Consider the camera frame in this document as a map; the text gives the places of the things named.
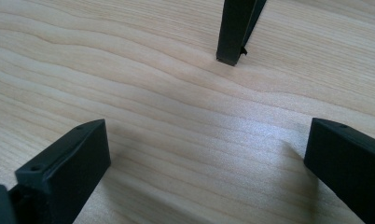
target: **wood grain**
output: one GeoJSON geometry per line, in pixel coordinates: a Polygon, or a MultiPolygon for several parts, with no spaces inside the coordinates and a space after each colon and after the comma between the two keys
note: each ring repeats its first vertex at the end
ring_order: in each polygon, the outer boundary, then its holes
{"type": "Polygon", "coordinates": [[[235,67],[222,7],[0,0],[0,183],[104,118],[76,223],[362,223],[302,158],[312,117],[375,137],[375,0],[269,0],[235,67]]]}

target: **small hole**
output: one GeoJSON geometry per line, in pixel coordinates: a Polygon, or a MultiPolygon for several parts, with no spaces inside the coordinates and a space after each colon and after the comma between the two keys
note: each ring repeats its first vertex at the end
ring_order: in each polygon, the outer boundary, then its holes
{"type": "Polygon", "coordinates": [[[33,167],[31,167],[31,171],[40,171],[41,169],[43,168],[43,165],[42,164],[39,164],[39,165],[35,165],[33,167]]]}

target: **wooden table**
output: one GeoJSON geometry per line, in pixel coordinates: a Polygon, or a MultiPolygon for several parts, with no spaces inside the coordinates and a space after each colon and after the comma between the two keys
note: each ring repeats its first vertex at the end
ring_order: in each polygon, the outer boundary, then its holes
{"type": "Polygon", "coordinates": [[[312,117],[375,138],[375,0],[269,0],[235,67],[222,7],[0,0],[0,183],[104,118],[76,223],[362,223],[302,158],[312,117]]]}

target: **black plastic part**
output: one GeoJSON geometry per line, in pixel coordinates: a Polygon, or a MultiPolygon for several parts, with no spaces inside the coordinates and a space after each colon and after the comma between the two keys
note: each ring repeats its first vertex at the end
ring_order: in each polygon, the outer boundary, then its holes
{"type": "Polygon", "coordinates": [[[375,139],[334,121],[312,119],[304,164],[364,222],[375,223],[375,139]]]}
{"type": "Polygon", "coordinates": [[[3,185],[0,185],[0,224],[1,223],[17,223],[12,203],[7,194],[7,188],[3,185]]]}
{"type": "Polygon", "coordinates": [[[216,58],[235,65],[246,55],[245,45],[252,34],[266,0],[225,0],[216,58]]]}
{"type": "Polygon", "coordinates": [[[0,214],[20,224],[73,223],[110,162],[105,121],[77,126],[16,171],[8,193],[14,211],[0,214]]]}

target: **light wood surface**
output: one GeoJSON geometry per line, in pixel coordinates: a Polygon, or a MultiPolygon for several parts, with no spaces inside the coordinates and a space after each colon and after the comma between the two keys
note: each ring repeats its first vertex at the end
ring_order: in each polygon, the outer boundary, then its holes
{"type": "Polygon", "coordinates": [[[235,67],[222,8],[0,0],[0,183],[106,119],[112,166],[76,223],[362,223],[302,158],[312,117],[375,138],[375,0],[269,0],[235,67]]]}

